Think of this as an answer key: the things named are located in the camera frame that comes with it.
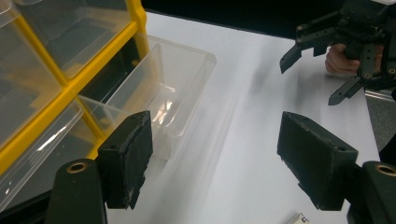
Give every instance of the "clear plastic bin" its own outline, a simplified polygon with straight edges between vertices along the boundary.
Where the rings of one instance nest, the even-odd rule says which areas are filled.
[[[0,175],[0,211],[52,189],[57,170],[85,158],[97,138],[73,102],[24,153]]]
[[[0,0],[0,148],[61,90],[15,26],[18,16]]]
[[[87,113],[106,137],[110,136],[131,113],[105,105],[88,97],[79,95]]]
[[[131,21],[125,0],[14,2],[67,77],[73,77]]]
[[[208,52],[159,38],[144,35],[136,38],[147,38],[150,52],[106,104],[131,114],[149,110],[154,155],[169,159],[190,121],[216,59]],[[119,123],[119,117],[107,116],[111,122]]]

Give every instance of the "robotic arm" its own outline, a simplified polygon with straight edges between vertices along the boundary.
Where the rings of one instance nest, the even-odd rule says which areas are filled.
[[[349,201],[349,224],[396,224],[396,166],[356,164],[359,151],[312,119],[283,112],[277,154],[299,187],[322,211],[340,211]]]
[[[304,49],[314,56],[326,53],[331,44],[346,45],[349,59],[361,61],[358,74],[347,81],[329,99],[338,105],[360,88],[382,90],[396,86],[396,18],[389,15],[396,0],[346,0],[331,14],[297,26],[296,43],[280,60],[284,73],[301,57]],[[374,71],[375,45],[384,46],[381,71]]]

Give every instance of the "black background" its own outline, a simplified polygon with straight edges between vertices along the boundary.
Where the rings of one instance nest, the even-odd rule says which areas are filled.
[[[148,12],[239,30],[295,37],[295,27],[341,8],[344,0],[142,0]]]

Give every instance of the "yellow storage drawer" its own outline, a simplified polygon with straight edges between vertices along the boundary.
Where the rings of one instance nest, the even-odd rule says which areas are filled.
[[[71,103],[61,115],[0,175],[0,212],[52,188],[63,164],[87,157],[99,139]]]
[[[19,16],[10,1],[0,0],[0,148],[61,91],[16,27]]]
[[[66,77],[73,77],[131,21],[125,0],[14,0]]]

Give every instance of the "white tabletop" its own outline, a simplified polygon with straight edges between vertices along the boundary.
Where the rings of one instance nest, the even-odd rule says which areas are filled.
[[[304,52],[284,75],[293,41],[148,13],[149,35],[213,53],[217,65],[180,148],[153,158],[135,210],[108,210],[109,223],[347,223],[315,208],[276,154],[283,111],[306,116],[356,148],[358,164],[378,154],[363,91],[340,105],[330,95],[346,77],[326,73],[324,56]]]

